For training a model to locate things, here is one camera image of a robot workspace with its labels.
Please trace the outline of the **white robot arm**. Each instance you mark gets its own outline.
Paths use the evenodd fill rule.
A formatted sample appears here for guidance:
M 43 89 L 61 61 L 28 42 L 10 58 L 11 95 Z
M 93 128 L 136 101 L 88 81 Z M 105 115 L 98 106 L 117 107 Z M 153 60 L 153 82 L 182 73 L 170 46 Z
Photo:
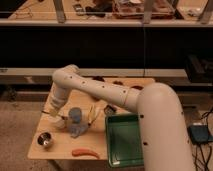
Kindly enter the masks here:
M 176 92 L 154 82 L 138 90 L 82 77 L 75 65 L 52 74 L 53 109 L 61 109 L 74 89 L 138 115 L 145 171 L 195 171 L 184 112 Z

